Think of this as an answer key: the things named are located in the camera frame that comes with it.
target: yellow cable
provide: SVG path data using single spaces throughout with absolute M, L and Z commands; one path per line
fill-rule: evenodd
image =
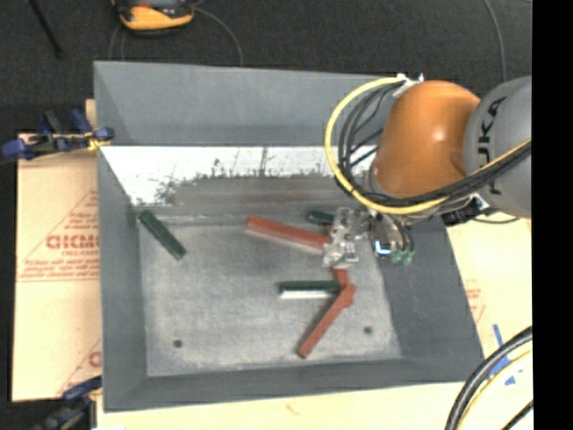
M 472 400 L 467 405 L 466 411 L 464 412 L 461 419 L 459 419 L 458 428 L 457 430 L 461 430 L 462 425 L 467 421 L 467 417 L 471 414 L 472 410 L 475 408 L 475 403 L 479 401 L 479 399 L 488 391 L 490 390 L 495 384 L 499 383 L 502 379 L 508 376 L 508 370 L 517 368 L 521 366 L 523 363 L 526 362 L 527 359 L 533 354 L 533 348 L 523 352 L 520 356 L 516 357 L 514 360 L 511 360 L 510 363 L 505 365 L 496 375 L 494 375 L 488 382 L 486 382 L 483 387 L 476 393 L 476 395 L 472 398 Z
M 435 199 L 433 201 L 420 202 L 420 203 L 417 203 L 416 205 L 411 205 L 411 206 L 407 206 L 407 207 L 392 207 L 392 206 L 380 204 L 377 202 L 373 202 L 370 199 L 362 196 L 360 193 L 358 193 L 355 190 L 355 188 L 352 186 L 352 184 L 344 176 L 344 174 L 342 173 L 342 171 L 338 167 L 337 162 L 334 160 L 334 156 L 332 154 L 332 131 L 334 129 L 334 125 L 338 121 L 338 118 L 342 114 L 342 111 L 346 108 L 346 106 L 352 100 L 354 100 L 355 98 L 357 98 L 361 94 L 364 94 L 368 90 L 372 90 L 374 88 L 378 88 L 380 86 L 384 86 L 384 85 L 388 85 L 388 84 L 394 84 L 397 82 L 402 82 L 403 80 L 404 80 L 404 78 L 398 78 L 398 77 L 380 78 L 379 80 L 374 80 L 373 82 L 367 82 L 367 83 L 363 84 L 362 86 L 356 88 L 355 90 L 351 91 L 334 108 L 334 111 L 332 112 L 332 115 L 330 115 L 330 119 L 327 122 L 326 129 L 324 131 L 324 150 L 326 152 L 326 157 L 327 157 L 327 160 L 329 162 L 330 168 L 332 169 L 332 172 L 334 173 L 334 176 L 339 181 L 339 183 L 349 193 L 351 193 L 356 198 L 356 200 L 359 201 L 362 205 L 365 205 L 366 207 L 368 207 L 369 209 L 372 209 L 374 211 L 378 211 L 380 213 L 388 213 L 390 215 L 409 215 L 412 213 L 419 213 L 421 211 L 426 211 L 426 210 L 431 209 L 432 207 L 440 204 L 441 202 L 446 201 L 448 198 L 442 197 L 440 199 Z M 498 162 L 501 159 L 505 159 L 507 156 L 511 155 L 513 152 L 519 150 L 521 147 L 528 144 L 530 141 L 531 141 L 531 138 L 529 138 L 525 142 L 519 144 L 517 147 L 511 149 L 510 151 L 507 151 L 506 153 L 502 154 L 498 158 L 495 158 L 494 160 L 492 160 L 491 162 L 489 162 L 485 166 L 479 168 L 472 175 L 477 174 L 478 172 L 480 172 L 482 170 L 485 170 L 486 168 L 488 168 L 489 166 Z

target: cardboard sheet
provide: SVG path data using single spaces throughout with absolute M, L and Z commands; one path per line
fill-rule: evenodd
M 51 399 L 101 370 L 93 153 L 18 166 L 12 398 Z

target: gray bin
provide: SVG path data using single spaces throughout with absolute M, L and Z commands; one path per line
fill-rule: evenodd
M 329 300 L 281 300 L 278 283 L 329 271 L 317 255 L 244 233 L 249 215 L 319 232 L 309 209 L 356 206 L 304 154 L 321 149 L 331 110 L 371 76 L 96 62 L 95 79 L 98 125 L 116 131 L 98 155 L 107 411 L 464 381 L 482 360 L 439 219 L 416 226 L 409 266 L 359 245 L 354 303 L 306 359 L 297 343 Z M 128 169 L 146 176 L 131 155 L 153 159 L 166 146 L 197 169 L 142 202 L 126 182 Z M 198 154 L 243 148 L 264 156 L 242 172 L 200 169 Z M 270 154 L 293 155 L 301 170 L 265 171 Z M 141 226 L 142 208 L 185 246 L 183 259 Z

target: black floor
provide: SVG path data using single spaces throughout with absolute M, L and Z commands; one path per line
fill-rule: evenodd
M 59 60 L 29 0 L 0 0 L 0 142 L 68 113 L 93 94 L 92 61 L 237 65 L 233 38 L 205 13 L 165 39 L 125 37 L 108 0 L 36 0 L 66 54 Z M 207 0 L 244 65 L 348 73 L 422 73 L 478 95 L 532 73 L 528 0 Z M 9 403 L 13 325 L 14 171 L 0 165 L 0 429 L 41 421 L 58 403 Z

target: yellow device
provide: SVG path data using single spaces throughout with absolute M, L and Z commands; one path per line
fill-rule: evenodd
M 135 34 L 164 35 L 193 18 L 186 0 L 111 0 L 122 24 Z

